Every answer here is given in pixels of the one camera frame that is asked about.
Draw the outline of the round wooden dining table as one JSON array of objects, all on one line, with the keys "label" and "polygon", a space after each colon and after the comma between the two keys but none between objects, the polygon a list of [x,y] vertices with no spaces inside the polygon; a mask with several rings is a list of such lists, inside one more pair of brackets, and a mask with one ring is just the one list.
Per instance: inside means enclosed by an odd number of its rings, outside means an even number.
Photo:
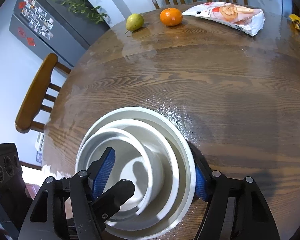
[{"label": "round wooden dining table", "polygon": [[139,106],[159,112],[226,176],[252,176],[281,239],[300,226],[300,33],[266,13],[249,36],[184,17],[166,27],[113,26],[81,57],[45,126],[43,163],[73,174],[80,143],[104,114]]}]

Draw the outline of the white snack bag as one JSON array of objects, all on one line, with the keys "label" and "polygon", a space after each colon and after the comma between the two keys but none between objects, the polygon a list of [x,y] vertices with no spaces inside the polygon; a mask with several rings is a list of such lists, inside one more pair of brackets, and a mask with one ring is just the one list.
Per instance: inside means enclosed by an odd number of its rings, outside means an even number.
[{"label": "white snack bag", "polygon": [[251,37],[263,28],[265,22],[262,9],[248,8],[228,2],[202,3],[187,9],[182,14],[227,25]]}]

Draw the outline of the grey refrigerator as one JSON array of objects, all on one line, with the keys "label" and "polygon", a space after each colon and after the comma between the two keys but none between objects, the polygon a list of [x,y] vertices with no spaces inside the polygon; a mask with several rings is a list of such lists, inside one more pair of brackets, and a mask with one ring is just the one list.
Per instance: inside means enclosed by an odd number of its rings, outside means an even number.
[{"label": "grey refrigerator", "polygon": [[64,0],[16,0],[10,32],[39,58],[55,53],[59,62],[73,68],[108,29],[87,13],[70,12]]}]

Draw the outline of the orange tangerine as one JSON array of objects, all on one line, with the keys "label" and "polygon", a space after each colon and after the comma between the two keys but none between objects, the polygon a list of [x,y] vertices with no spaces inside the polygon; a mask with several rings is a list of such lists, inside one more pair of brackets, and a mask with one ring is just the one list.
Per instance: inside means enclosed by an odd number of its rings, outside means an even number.
[{"label": "orange tangerine", "polygon": [[182,20],[182,12],[177,8],[167,8],[160,13],[160,21],[168,27],[179,25]]}]

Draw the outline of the tall white cup bowl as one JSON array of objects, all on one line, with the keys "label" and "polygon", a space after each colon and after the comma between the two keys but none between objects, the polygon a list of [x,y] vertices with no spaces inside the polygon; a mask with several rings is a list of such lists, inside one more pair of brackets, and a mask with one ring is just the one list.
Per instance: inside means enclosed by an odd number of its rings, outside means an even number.
[{"label": "tall white cup bowl", "polygon": [[160,159],[131,133],[118,128],[102,128],[95,132],[79,150],[75,171],[99,160],[106,148],[115,151],[114,165],[103,191],[121,179],[132,181],[134,194],[109,220],[122,222],[140,215],[158,195],[164,182]]}]

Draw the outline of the wide white bowl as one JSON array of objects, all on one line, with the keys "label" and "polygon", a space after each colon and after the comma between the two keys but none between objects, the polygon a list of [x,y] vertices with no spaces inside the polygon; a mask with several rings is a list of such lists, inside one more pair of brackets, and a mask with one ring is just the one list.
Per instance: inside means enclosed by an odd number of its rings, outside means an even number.
[{"label": "wide white bowl", "polygon": [[138,231],[115,229],[106,224],[106,231],[113,236],[124,239],[153,239],[162,237],[178,225],[189,210],[194,197],[196,169],[190,147],[174,124],[161,114],[142,107],[123,107],[111,111],[97,120],[84,136],[79,150],[83,142],[89,139],[93,132],[96,132],[99,128],[112,121],[121,119],[143,121],[157,129],[167,139],[179,167],[179,189],[172,209],[157,224]]}]

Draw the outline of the green pear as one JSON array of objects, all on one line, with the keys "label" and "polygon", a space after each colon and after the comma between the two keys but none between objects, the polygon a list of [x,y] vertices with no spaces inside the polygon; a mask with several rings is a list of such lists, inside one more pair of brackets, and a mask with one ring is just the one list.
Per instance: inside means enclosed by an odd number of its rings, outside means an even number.
[{"label": "green pear", "polygon": [[131,14],[127,20],[126,20],[126,32],[128,33],[130,32],[134,32],[138,29],[140,29],[144,24],[144,19],[143,16],[141,14]]}]

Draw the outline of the medium white bowl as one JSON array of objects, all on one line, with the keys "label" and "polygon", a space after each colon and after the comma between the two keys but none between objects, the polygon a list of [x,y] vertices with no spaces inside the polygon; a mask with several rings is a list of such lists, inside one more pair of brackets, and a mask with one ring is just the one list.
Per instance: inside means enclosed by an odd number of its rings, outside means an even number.
[{"label": "medium white bowl", "polygon": [[138,231],[157,224],[172,209],[179,189],[179,167],[170,144],[157,129],[139,120],[121,119],[112,121],[97,131],[102,128],[118,128],[131,133],[160,159],[164,173],[162,188],[145,211],[128,220],[122,222],[108,220],[106,224],[112,228],[125,231]]}]

